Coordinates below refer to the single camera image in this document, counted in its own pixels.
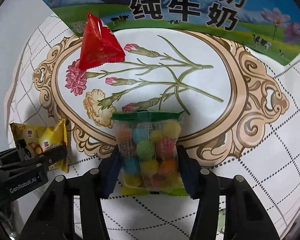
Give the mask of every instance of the blue candy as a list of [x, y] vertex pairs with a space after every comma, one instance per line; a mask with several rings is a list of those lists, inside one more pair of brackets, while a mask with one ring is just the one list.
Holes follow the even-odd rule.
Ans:
[[123, 170], [129, 174], [134, 175], [140, 172], [140, 165], [137, 158], [125, 158], [123, 161]]
[[132, 130], [132, 141], [138, 143], [140, 141], [148, 140], [149, 130], [144, 128], [135, 128]]

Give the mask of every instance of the green candy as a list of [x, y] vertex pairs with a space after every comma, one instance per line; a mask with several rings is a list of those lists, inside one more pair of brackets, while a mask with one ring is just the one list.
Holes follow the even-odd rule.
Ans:
[[137, 144], [137, 154], [141, 161], [151, 160], [154, 157], [154, 146], [150, 141], [140, 141]]

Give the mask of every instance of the pink flower illustration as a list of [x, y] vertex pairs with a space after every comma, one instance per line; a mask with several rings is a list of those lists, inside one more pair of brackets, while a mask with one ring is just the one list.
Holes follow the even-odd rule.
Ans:
[[273, 12], [264, 9], [261, 16], [266, 20], [272, 22], [276, 26], [281, 26], [284, 22], [290, 20], [290, 15], [282, 14], [278, 8], [274, 8]]
[[126, 51], [131, 51], [131, 50], [137, 50], [136, 47], [138, 47], [138, 45], [132, 43], [132, 44], [127, 44], [126, 46], [124, 46], [123, 49]]
[[288, 23], [283, 34], [283, 42], [290, 43], [291, 45], [296, 44], [300, 40], [300, 23], [292, 22]]
[[108, 85], [112, 85], [112, 84], [116, 83], [116, 81], [117, 81], [116, 77], [106, 78], [106, 84], [108, 84]]
[[72, 62], [68, 66], [67, 75], [66, 75], [66, 88], [70, 89], [71, 93], [74, 93], [75, 96], [82, 95], [83, 91], [87, 88], [87, 76], [84, 70], [79, 69], [79, 59]]
[[136, 103], [130, 103], [130, 104], [127, 104], [126, 106], [121, 107], [122, 112], [133, 112], [133, 111], [137, 110], [138, 108], [134, 107], [135, 104]]

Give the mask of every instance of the bag of colorful candy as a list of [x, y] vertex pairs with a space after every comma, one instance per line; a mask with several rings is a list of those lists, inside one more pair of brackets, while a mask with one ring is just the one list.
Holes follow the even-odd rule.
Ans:
[[115, 136], [123, 157], [124, 195], [173, 193], [184, 188], [176, 149], [182, 116], [183, 112], [113, 113]]

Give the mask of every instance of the yellow candy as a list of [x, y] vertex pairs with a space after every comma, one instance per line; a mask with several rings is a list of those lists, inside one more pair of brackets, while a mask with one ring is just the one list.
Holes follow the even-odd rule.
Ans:
[[143, 178], [140, 173], [137, 175], [129, 175], [124, 173], [123, 178], [124, 182], [131, 187], [139, 187], [141, 184], [143, 184]]
[[146, 176], [153, 176], [158, 172], [159, 163], [156, 160], [150, 160], [140, 163], [140, 169], [142, 174]]
[[177, 120], [167, 120], [162, 131], [164, 136], [178, 138], [181, 132], [181, 126]]
[[162, 130], [154, 130], [150, 136], [149, 136], [150, 140], [153, 142], [159, 141], [160, 139], [163, 138], [163, 132]]

